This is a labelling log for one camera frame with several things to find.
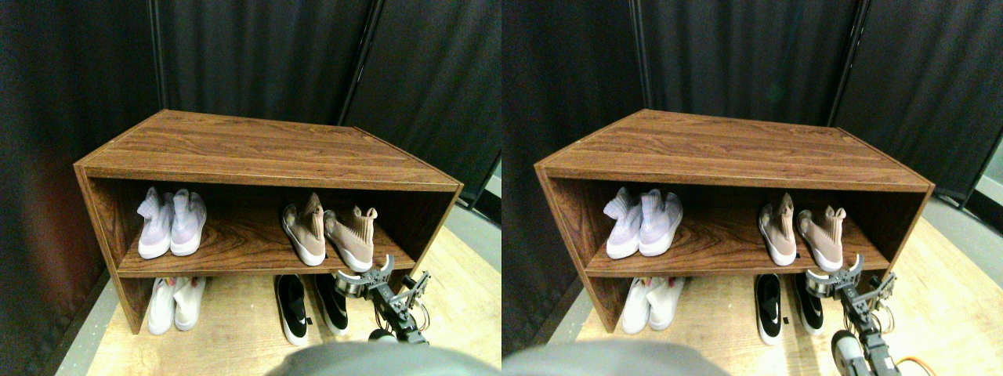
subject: white sole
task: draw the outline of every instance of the white sole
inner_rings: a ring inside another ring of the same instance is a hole
[[[818,268],[821,268],[821,270],[823,270],[825,272],[828,272],[828,273],[832,273],[832,272],[835,272],[835,271],[838,271],[840,269],[843,269],[843,260],[842,260],[842,258],[838,262],[833,262],[833,261],[825,259],[825,257],[823,257],[821,255],[821,252],[818,252],[818,250],[815,249],[814,244],[811,243],[811,240],[808,239],[808,237],[804,236],[804,232],[801,231],[801,227],[800,226],[797,226],[797,233],[800,234],[801,239],[804,240],[804,244],[808,245],[808,248],[811,249],[811,256],[814,257],[814,259],[815,259],[815,265],[817,265]]]
[[[199,251],[199,246],[202,244],[202,229],[206,227],[206,222],[202,222],[202,226],[199,227],[199,233],[192,240],[178,244],[175,240],[171,240],[171,253],[175,256],[189,256]]]
[[[324,255],[318,256],[311,254],[310,251],[307,251],[306,247],[303,247],[303,245],[300,244],[300,241],[293,236],[293,232],[289,230],[289,225],[286,224],[285,218],[282,219],[282,230],[284,230],[286,232],[286,236],[293,241],[293,248],[296,249],[296,254],[300,256],[300,260],[303,261],[303,264],[306,264],[308,267],[316,267],[324,262]]]
[[[143,260],[155,259],[163,256],[163,254],[168,253],[168,250],[171,250],[170,235],[163,237],[163,240],[160,241],[160,243],[152,246],[146,246],[139,243],[139,257],[143,258]]]
[[[348,268],[352,270],[352,272],[365,273],[368,272],[369,269],[372,269],[373,267],[372,261],[368,263],[363,263],[359,261],[359,259],[356,259],[354,256],[352,256],[351,252],[348,252],[348,250],[342,247],[341,243],[338,243],[337,239],[327,234],[325,234],[324,236],[326,236],[327,239],[334,244],[334,248],[338,249],[338,254],[341,255],[341,260],[345,262],[345,265],[347,265]]]
[[[766,228],[762,227],[762,221],[756,220],[759,223],[759,234],[762,235],[763,241],[766,242],[766,250],[769,251],[769,258],[773,259],[773,264],[777,266],[786,267],[794,263],[794,259],[797,258],[797,253],[790,254],[790,256],[780,255],[780,252],[773,247],[773,242],[769,241],[769,237],[766,236]]]
[[[324,324],[327,324],[327,329],[331,331],[335,336],[343,336],[348,333],[348,325],[345,325],[345,329],[338,329],[331,322],[331,316],[327,314],[327,306],[324,305],[324,298],[319,299],[320,301],[320,313],[324,315]]]
[[[641,252],[641,255],[646,257],[655,257],[668,252],[669,249],[672,248],[672,240],[676,238],[676,229],[679,229],[679,223],[682,221],[683,213],[679,212],[679,216],[676,216],[676,220],[672,222],[672,227],[669,228],[669,231],[665,233],[662,238],[659,238],[655,243],[648,245],[640,243],[638,245],[638,250]]]
[[[634,234],[634,239],[630,242],[622,244],[619,246],[610,245],[610,242],[606,242],[606,255],[609,255],[610,259],[617,260],[623,259],[625,257],[634,255],[637,252],[638,245],[641,244],[640,234]]]
[[[307,336],[310,335],[309,328],[308,331],[303,334],[302,338],[293,335],[293,332],[289,330],[289,323],[286,322],[286,314],[285,312],[282,311],[282,301],[279,299],[279,284],[275,283],[273,285],[275,285],[275,304],[279,306],[279,319],[282,320],[282,331],[286,333],[286,340],[288,340],[289,343],[296,346],[306,346]],[[306,299],[303,300],[303,304],[304,305],[307,304]]]

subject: shoe rack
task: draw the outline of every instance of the shoe rack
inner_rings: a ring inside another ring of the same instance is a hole
[[[606,330],[631,279],[651,276],[820,272],[803,240],[797,259],[772,262],[756,225],[784,193],[794,215],[845,208],[844,263],[865,258],[884,276],[903,250],[934,184],[853,134],[819,126],[641,110],[537,162],[558,229]],[[683,221],[663,255],[612,260],[614,221],[603,207],[620,186],[679,195]]]
[[[73,168],[133,334],[155,277],[350,272],[330,244],[327,259],[308,267],[283,233],[283,208],[302,206],[312,192],[325,209],[376,209],[374,264],[393,255],[399,283],[421,263],[463,186],[358,128],[174,110],[143,120]],[[139,257],[142,218],[135,211],[150,185],[203,197],[208,219],[195,254]]]

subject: wood grain surface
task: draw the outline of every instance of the wood grain surface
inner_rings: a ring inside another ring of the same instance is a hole
[[[78,163],[91,177],[450,193],[459,186],[356,128],[174,110]]]
[[[927,192],[841,129],[641,110],[540,162],[550,177]]]
[[[501,280],[446,229],[439,231],[419,267],[432,275],[422,300],[432,317],[424,332],[432,346],[469,354],[495,367],[501,363]],[[309,278],[307,312],[310,345],[366,341],[376,328],[372,303],[350,299],[349,333],[333,336],[324,327]],[[188,332],[172,328],[160,336],[132,335],[115,310],[88,375],[260,375],[300,350],[282,332],[272,278],[218,277],[210,280],[199,323]]]
[[[375,224],[373,260],[393,255],[394,269],[414,268],[414,260]],[[168,252],[155,259],[143,260],[138,252],[136,235],[118,266],[121,278],[183,276],[321,274],[339,270],[349,273],[341,255],[329,241],[327,258],[316,267],[303,264],[282,230],[279,214],[268,209],[216,208],[209,213],[202,233],[202,244],[192,255],[178,257]]]
[[[896,329],[884,336],[892,356],[916,356],[939,375],[1003,373],[1003,290],[925,220],[920,220],[895,273],[890,304]],[[663,332],[646,328],[630,336],[609,334],[593,311],[578,340],[645,339],[692,347],[734,375],[835,375],[829,350],[843,329],[840,302],[822,300],[823,334],[800,324],[792,278],[784,286],[780,343],[767,346],[756,329],[753,276],[696,277],[686,282],[673,323]],[[922,375],[923,371],[911,368]]]
[[[586,266],[585,273],[590,277],[651,277],[820,271],[804,240],[796,234],[797,259],[784,267],[773,263],[756,226],[758,212],[755,208],[687,211],[676,230],[672,247],[665,254],[645,257],[636,253],[613,260],[606,254],[604,243]],[[857,261],[857,255],[864,255],[865,269],[888,269],[889,261],[851,217],[843,223],[843,261],[848,267]]]

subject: black curtain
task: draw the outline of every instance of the black curtain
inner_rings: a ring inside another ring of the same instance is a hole
[[[549,339],[545,322],[563,317],[555,307],[578,279],[533,163],[643,107],[626,2],[507,7],[503,356]]]
[[[876,1],[835,126],[967,200],[1003,131],[1003,2]]]
[[[156,112],[144,2],[0,2],[0,374],[52,374],[103,284],[72,163]]]
[[[158,1],[165,106],[334,124],[369,1]]]
[[[652,108],[825,125],[851,1],[643,1]]]
[[[168,108],[323,124],[344,117],[456,177],[469,201],[489,176],[501,147],[493,2],[156,3]]]
[[[344,125],[463,181],[473,201],[501,151],[498,4],[387,1]]]

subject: sneaker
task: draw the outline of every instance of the sneaker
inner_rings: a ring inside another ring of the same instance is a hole
[[[320,295],[320,312],[324,315],[327,329],[336,336],[348,333],[348,312],[345,312],[345,296],[335,289],[334,276],[321,274],[314,279],[317,294]]]
[[[316,267],[324,262],[327,256],[327,245],[324,244],[324,209],[320,206],[317,194],[310,195],[310,201],[303,207],[303,212],[297,212],[296,206],[290,204],[282,214],[282,230],[293,242],[293,248],[300,255],[303,263]]]
[[[776,210],[767,204],[759,212],[759,234],[762,234],[762,239],[766,242],[769,257],[781,267],[790,265],[797,257],[793,218],[794,203],[787,194],[783,194]]]
[[[638,249],[641,255],[652,257],[664,254],[672,247],[676,229],[683,220],[683,206],[676,194],[662,200],[658,190],[641,195],[641,231]]]
[[[149,297],[149,313],[146,315],[146,328],[149,333],[159,336],[171,329],[175,320],[175,278],[157,278],[153,280],[153,293]]]
[[[812,336],[821,334],[822,312],[821,299],[811,295],[807,290],[807,278],[803,273],[794,276],[794,288],[797,289],[797,303],[801,311],[801,325]]]
[[[767,345],[780,342],[780,279],[764,274],[755,279],[756,321],[759,337]]]
[[[617,220],[610,232],[610,239],[606,241],[606,254],[611,259],[634,255],[641,243],[641,206],[631,199],[627,187],[621,187],[616,199],[606,205],[603,213]]]
[[[307,344],[307,310],[304,304],[303,282],[300,276],[287,275],[275,278],[275,299],[279,304],[282,330],[289,343]]]
[[[171,249],[171,224],[175,220],[174,195],[156,195],[156,189],[146,191],[146,200],[135,212],[142,216],[142,233],[139,235],[139,257],[153,259]]]
[[[206,277],[181,277],[175,290],[175,327],[191,330],[199,321],[202,293],[206,291]]]
[[[189,256],[199,250],[206,226],[206,203],[196,193],[181,190],[175,195],[175,221],[171,225],[171,253]]]
[[[797,215],[797,231],[804,238],[814,256],[815,264],[825,272],[835,272],[843,268],[843,220],[847,212],[842,208],[833,211],[825,208],[825,217],[816,224],[811,212],[802,211]]]
[[[652,289],[645,298],[651,304],[651,315],[648,318],[648,326],[652,330],[662,331],[672,324],[672,318],[676,316],[676,307],[679,303],[679,295],[683,292],[685,278],[670,277],[652,279]]]
[[[624,304],[623,327],[624,333],[637,334],[645,325],[648,325],[648,317],[651,315],[651,304],[648,303],[648,292],[651,291],[650,278],[635,278],[630,285],[630,292],[627,293],[627,303]]]
[[[324,235],[334,243],[352,271],[364,273],[373,266],[373,221],[376,210],[369,209],[362,216],[359,207],[351,212],[324,212]]]

